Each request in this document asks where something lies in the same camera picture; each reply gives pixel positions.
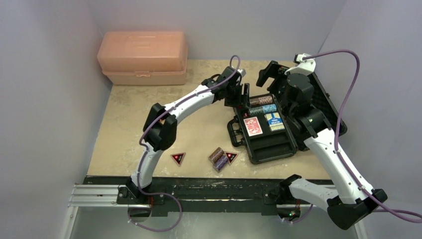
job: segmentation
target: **cable connector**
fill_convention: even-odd
[[[293,74],[293,73],[299,73],[304,75],[310,75],[315,71],[315,60],[314,59],[308,59],[303,60],[302,58],[310,56],[308,54],[298,54],[295,56],[294,62],[297,63],[297,66],[289,68],[287,71],[284,72],[285,75]]]

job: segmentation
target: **black carrying case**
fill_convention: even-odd
[[[264,75],[265,72],[269,70],[270,65],[268,65],[266,69],[260,71],[260,79],[258,79],[258,81],[262,80],[261,75]],[[262,134],[249,136],[244,119],[251,118],[251,116],[245,116],[247,110],[238,108],[233,108],[235,116],[227,124],[227,130],[232,145],[234,147],[246,146],[249,160],[253,164],[288,158],[295,155],[297,150],[307,150],[305,145],[301,145],[301,142],[298,145],[288,125],[285,124],[284,116],[281,114],[281,107],[279,102],[281,100],[283,90],[278,86],[282,85],[282,81],[287,78],[284,76],[284,71],[287,69],[288,67],[285,66],[281,66],[280,69],[278,69],[278,75],[275,77],[274,82],[267,88],[267,90],[270,92],[269,94],[250,97],[253,99],[263,96],[271,96],[273,98],[272,104],[277,106],[277,112],[280,114],[285,129],[271,131],[267,120],[265,119],[265,114],[262,114],[256,116],[262,128]],[[335,130],[338,112],[332,104],[329,98],[329,94],[322,87],[315,73],[308,75],[308,78],[315,89],[312,96],[312,104],[324,113],[328,121],[331,123],[333,129]],[[347,126],[343,121],[341,121],[340,135],[343,135],[346,132]]]

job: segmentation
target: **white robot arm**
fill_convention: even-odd
[[[257,86],[262,87],[268,77],[275,79],[268,90],[279,98],[286,124],[301,150],[308,148],[318,157],[336,190],[293,175],[281,182],[281,197],[286,201],[301,199],[315,204],[327,211],[337,226],[346,230],[378,207],[362,191],[363,188],[381,202],[387,200],[387,195],[382,189],[374,189],[362,177],[338,145],[344,163],[340,161],[334,148],[332,125],[312,102],[315,87],[307,76],[314,72],[316,63],[314,59],[303,60],[306,56],[308,55],[297,55],[297,66],[289,69],[282,69],[276,61],[271,61],[266,69],[260,71]],[[356,184],[348,169],[359,179],[361,187]]]
[[[207,91],[212,86],[224,81],[226,77],[233,73],[234,69],[227,67],[224,72],[218,76],[214,81],[213,77],[206,79],[194,91],[186,96],[178,99],[175,102],[164,105],[163,107],[156,104],[151,109],[148,116],[147,123],[144,129],[149,124],[151,119],[156,118],[163,111],[168,111],[169,115],[157,123],[156,128],[151,129],[146,140],[140,142],[145,145],[144,151],[140,159],[140,172],[136,171],[131,175],[132,181],[136,186],[145,188],[152,181],[152,174],[157,166],[158,160],[163,151],[169,148],[176,139],[176,127],[187,116],[193,114],[204,106],[225,99],[225,105],[230,107],[249,107],[249,84],[244,84],[244,92],[241,94],[242,84],[241,79],[246,75],[244,69],[239,69],[227,84],[221,85],[212,91]]]

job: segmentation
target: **open case lid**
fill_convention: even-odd
[[[273,94],[278,102],[281,102],[282,95],[284,94],[284,81],[287,80],[287,76],[284,74],[289,67],[278,64],[277,61],[271,61],[265,69],[259,71],[259,77],[256,82],[256,86],[262,87],[267,79],[274,78],[274,81],[267,88],[269,93]],[[325,115],[333,130],[335,131],[337,126],[338,111],[334,107],[330,100],[330,95],[327,93],[319,81],[317,75],[312,73],[308,75],[310,84],[314,87],[314,93],[311,98],[311,103]],[[340,132],[339,135],[343,135],[347,132],[347,126],[343,120],[340,121]],[[306,150],[306,146],[302,142],[297,142],[299,150]]]
[[[97,55],[107,73],[182,72],[187,44],[182,32],[112,31]]]

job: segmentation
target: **black triangle marker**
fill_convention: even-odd
[[[238,153],[232,153],[232,152],[225,152],[225,155],[227,156],[228,163],[230,165],[239,154]]]
[[[177,165],[180,166],[180,164],[182,163],[183,158],[185,157],[186,153],[176,153],[176,154],[172,154],[170,155],[174,161],[176,161]]]

